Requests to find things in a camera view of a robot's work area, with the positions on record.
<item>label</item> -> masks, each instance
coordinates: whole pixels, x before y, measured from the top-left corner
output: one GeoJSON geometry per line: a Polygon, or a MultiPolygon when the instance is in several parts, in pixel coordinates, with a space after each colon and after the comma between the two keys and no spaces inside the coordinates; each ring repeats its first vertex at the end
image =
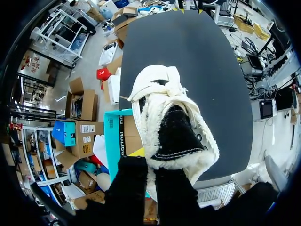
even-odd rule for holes
{"type": "Polygon", "coordinates": [[[84,143],[89,143],[89,142],[91,142],[91,137],[90,136],[83,137],[83,141],[84,141],[84,143]]]}
{"type": "Polygon", "coordinates": [[[110,127],[110,129],[114,128],[114,124],[113,124],[113,119],[112,118],[109,119],[109,127],[110,127]]]}
{"type": "Polygon", "coordinates": [[[95,132],[95,125],[90,125],[89,126],[89,132],[94,133],[95,132]]]}
{"type": "Polygon", "coordinates": [[[91,187],[93,185],[93,183],[94,183],[94,181],[90,180],[89,187],[91,187]]]}
{"type": "Polygon", "coordinates": [[[90,131],[89,125],[81,125],[80,126],[80,132],[81,133],[89,133],[89,131],[90,131]]]}
{"type": "Polygon", "coordinates": [[[119,146],[120,146],[120,155],[121,156],[126,155],[123,115],[119,116],[119,146]]]}

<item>desk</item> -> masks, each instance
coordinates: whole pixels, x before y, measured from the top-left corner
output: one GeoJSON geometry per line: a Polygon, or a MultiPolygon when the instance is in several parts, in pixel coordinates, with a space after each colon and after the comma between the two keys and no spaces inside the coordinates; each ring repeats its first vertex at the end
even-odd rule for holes
{"type": "MultiPolygon", "coordinates": [[[[130,23],[124,45],[120,95],[128,97],[146,66],[176,66],[217,145],[220,158],[199,180],[243,171],[250,158],[252,109],[244,77],[231,45],[206,14],[171,11],[130,23]]],[[[120,108],[131,104],[120,99],[120,108]]]]}

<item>yellow sticker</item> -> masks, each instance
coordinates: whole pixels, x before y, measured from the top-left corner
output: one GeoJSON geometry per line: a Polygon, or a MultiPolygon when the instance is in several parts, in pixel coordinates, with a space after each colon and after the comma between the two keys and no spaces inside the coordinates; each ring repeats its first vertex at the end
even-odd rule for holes
{"type": "Polygon", "coordinates": [[[145,157],[144,147],[140,148],[139,150],[137,150],[133,153],[131,153],[129,156],[132,156],[132,157],[137,157],[137,156],[145,157]]]}

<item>white paper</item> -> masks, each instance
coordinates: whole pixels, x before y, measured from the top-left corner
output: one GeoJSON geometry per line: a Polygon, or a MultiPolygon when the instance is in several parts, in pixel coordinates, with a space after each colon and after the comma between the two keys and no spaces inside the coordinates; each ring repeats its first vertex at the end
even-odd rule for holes
{"type": "Polygon", "coordinates": [[[77,188],[77,186],[74,184],[68,186],[62,186],[62,192],[64,193],[67,199],[68,198],[77,199],[82,196],[85,196],[85,193],[81,191],[79,188],[77,188]]]}
{"type": "Polygon", "coordinates": [[[90,125],[89,126],[89,132],[94,133],[95,132],[95,125],[90,125]]]}
{"type": "Polygon", "coordinates": [[[81,125],[80,126],[81,133],[88,133],[89,132],[89,125],[81,125]]]}
{"type": "Polygon", "coordinates": [[[90,137],[90,136],[88,136],[88,137],[83,137],[83,141],[84,141],[84,144],[85,144],[85,143],[89,143],[89,142],[91,142],[91,137],[90,137]]]}
{"type": "Polygon", "coordinates": [[[104,135],[96,135],[93,145],[93,154],[106,168],[109,168],[104,135]]]}

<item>white cloth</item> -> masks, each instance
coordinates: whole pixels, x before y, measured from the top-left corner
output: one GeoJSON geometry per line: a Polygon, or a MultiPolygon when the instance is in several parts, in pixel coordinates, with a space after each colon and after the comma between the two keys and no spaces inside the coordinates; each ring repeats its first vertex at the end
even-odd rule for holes
{"type": "Polygon", "coordinates": [[[78,4],[74,6],[77,10],[81,9],[83,12],[87,13],[90,9],[91,6],[84,0],[79,0],[78,4]]]}

